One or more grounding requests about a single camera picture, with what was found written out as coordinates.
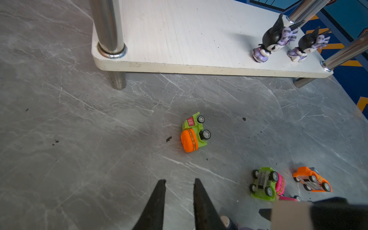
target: metal pole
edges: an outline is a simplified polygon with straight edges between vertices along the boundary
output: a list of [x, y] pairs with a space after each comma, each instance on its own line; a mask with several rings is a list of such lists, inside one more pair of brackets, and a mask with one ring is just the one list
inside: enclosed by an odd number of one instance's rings
[[[99, 43], [99, 53], [110, 59], [123, 57], [127, 47], [123, 40], [120, 0], [89, 0]], [[111, 86], [122, 90], [126, 86], [125, 72], [109, 71]]]
[[[327, 71], [331, 72], [335, 67], [345, 63], [346, 61], [354, 58], [355, 56], [368, 50], [368, 33], [363, 34], [360, 38], [350, 43], [348, 46], [342, 48], [340, 51], [326, 59], [321, 61], [321, 66]], [[298, 78], [294, 81], [294, 85], [300, 88], [315, 78]]]
[[293, 23], [302, 20], [307, 23], [316, 13], [318, 13], [330, 0], [304, 0], [289, 16], [289, 21]]

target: purple toy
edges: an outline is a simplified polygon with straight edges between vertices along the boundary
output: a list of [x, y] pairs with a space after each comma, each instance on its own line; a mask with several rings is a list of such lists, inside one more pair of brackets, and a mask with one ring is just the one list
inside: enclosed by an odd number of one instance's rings
[[253, 49], [253, 58], [257, 62], [266, 62], [271, 51], [279, 51], [288, 42], [296, 40], [298, 26], [304, 23], [304, 20], [285, 27], [282, 17], [283, 14], [280, 14], [273, 27], [263, 35], [262, 44], [258, 44], [260, 47]]
[[287, 52], [287, 55], [293, 62], [301, 62], [307, 57], [307, 53], [312, 53], [319, 47], [327, 46], [330, 37], [326, 37], [331, 30], [328, 30], [322, 34], [318, 34], [319, 28], [317, 27], [312, 33], [306, 34], [298, 42], [298, 47]]

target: white shelf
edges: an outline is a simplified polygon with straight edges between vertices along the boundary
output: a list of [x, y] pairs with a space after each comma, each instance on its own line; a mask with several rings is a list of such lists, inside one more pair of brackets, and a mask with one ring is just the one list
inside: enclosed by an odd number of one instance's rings
[[278, 14], [234, 0], [122, 0], [124, 42], [128, 53], [108, 59], [97, 51], [93, 27], [92, 55], [107, 71], [325, 78], [318, 52], [301, 63], [286, 55], [297, 41], [257, 63], [252, 49]]

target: toy car windshield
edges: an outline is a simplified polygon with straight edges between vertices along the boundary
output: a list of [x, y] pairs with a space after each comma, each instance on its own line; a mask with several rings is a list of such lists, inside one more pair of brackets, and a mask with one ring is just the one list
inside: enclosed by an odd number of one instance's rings
[[320, 175], [319, 171], [316, 168], [313, 167], [313, 168], [309, 168], [309, 169], [312, 170], [312, 171], [315, 171], [318, 175]]

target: black tire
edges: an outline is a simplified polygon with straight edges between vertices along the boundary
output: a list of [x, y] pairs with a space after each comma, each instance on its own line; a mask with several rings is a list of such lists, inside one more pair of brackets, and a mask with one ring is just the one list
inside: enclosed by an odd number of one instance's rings
[[199, 131], [199, 137], [201, 138], [201, 140], [208, 140], [211, 138], [211, 133], [209, 132], [209, 130], [201, 130]]
[[279, 175], [277, 174], [277, 172], [272, 171], [272, 172], [270, 172], [270, 176], [268, 177], [268, 180], [278, 182], [279, 181]]
[[328, 183], [326, 183], [326, 182], [323, 182], [323, 183], [322, 183], [322, 188], [323, 188], [323, 190], [325, 190], [326, 192], [330, 192], [330, 191], [331, 191], [331, 186], [330, 186]]
[[308, 185], [306, 185], [306, 184], [303, 184], [304, 185], [304, 188], [307, 190], [307, 191], [312, 191], [312, 188], [311, 187], [309, 187]]
[[197, 121], [198, 121], [198, 123], [204, 123], [205, 122], [205, 117], [204, 116], [198, 116], [197, 117]]
[[311, 176], [309, 176], [309, 180], [313, 183], [316, 183], [317, 182], [317, 177], [315, 175], [311, 175]]
[[296, 199], [297, 201], [302, 201], [300, 196], [294, 196], [294, 199]]
[[255, 193], [255, 191], [257, 190], [257, 186], [255, 184], [251, 184], [249, 186], [249, 190], [251, 191], [251, 193]]
[[273, 191], [272, 191], [272, 188], [271, 188], [270, 186], [267, 186], [267, 187], [265, 188], [265, 194], [266, 194], [266, 196], [268, 196], [268, 197], [273, 196]]
[[259, 171], [258, 170], [253, 170], [253, 172], [252, 172], [252, 175], [253, 175], [253, 178], [254, 179], [258, 179], [258, 174], [259, 174]]

